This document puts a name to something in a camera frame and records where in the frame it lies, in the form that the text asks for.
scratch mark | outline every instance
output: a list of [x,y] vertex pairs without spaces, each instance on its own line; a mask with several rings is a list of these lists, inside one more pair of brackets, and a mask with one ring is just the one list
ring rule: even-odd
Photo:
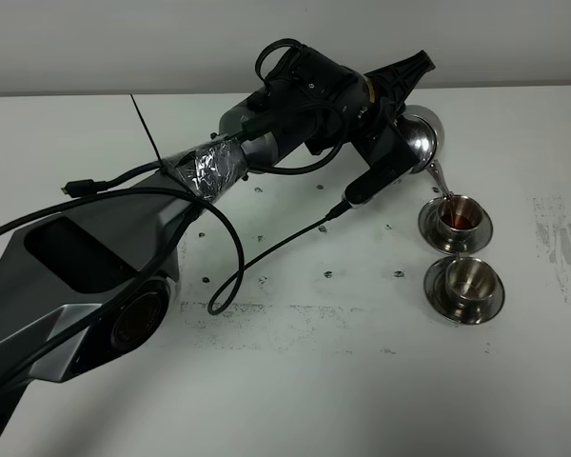
[[533,199],[538,257],[554,270],[565,304],[571,304],[571,223],[560,195]]

metal cup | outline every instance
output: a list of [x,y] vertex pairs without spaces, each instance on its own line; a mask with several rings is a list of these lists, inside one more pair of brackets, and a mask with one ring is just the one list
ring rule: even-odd
[[450,202],[444,197],[436,209],[436,230],[450,242],[465,241],[478,230],[483,213],[482,207],[465,195],[453,195]]
[[499,277],[494,269],[480,259],[460,257],[446,268],[444,276],[448,298],[459,308],[476,308],[482,313],[498,287]]

silver tape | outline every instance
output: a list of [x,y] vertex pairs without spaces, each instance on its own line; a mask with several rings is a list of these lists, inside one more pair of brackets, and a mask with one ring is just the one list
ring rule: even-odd
[[236,140],[205,143],[163,159],[167,170],[196,196],[217,200],[247,173],[247,161]]

red liquid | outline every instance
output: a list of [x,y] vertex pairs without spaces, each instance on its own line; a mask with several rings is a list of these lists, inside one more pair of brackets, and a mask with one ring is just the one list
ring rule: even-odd
[[445,224],[452,227],[453,229],[470,230],[474,228],[474,225],[471,222],[469,222],[469,219],[459,214],[454,214],[453,217],[452,214],[447,213],[444,216],[442,216],[441,219]]

cup filled with liquid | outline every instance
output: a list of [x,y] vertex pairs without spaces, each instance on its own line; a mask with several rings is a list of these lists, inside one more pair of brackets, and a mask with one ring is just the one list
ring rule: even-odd
[[436,210],[436,229],[450,242],[461,242],[471,237],[482,222],[484,211],[465,195],[444,197]]

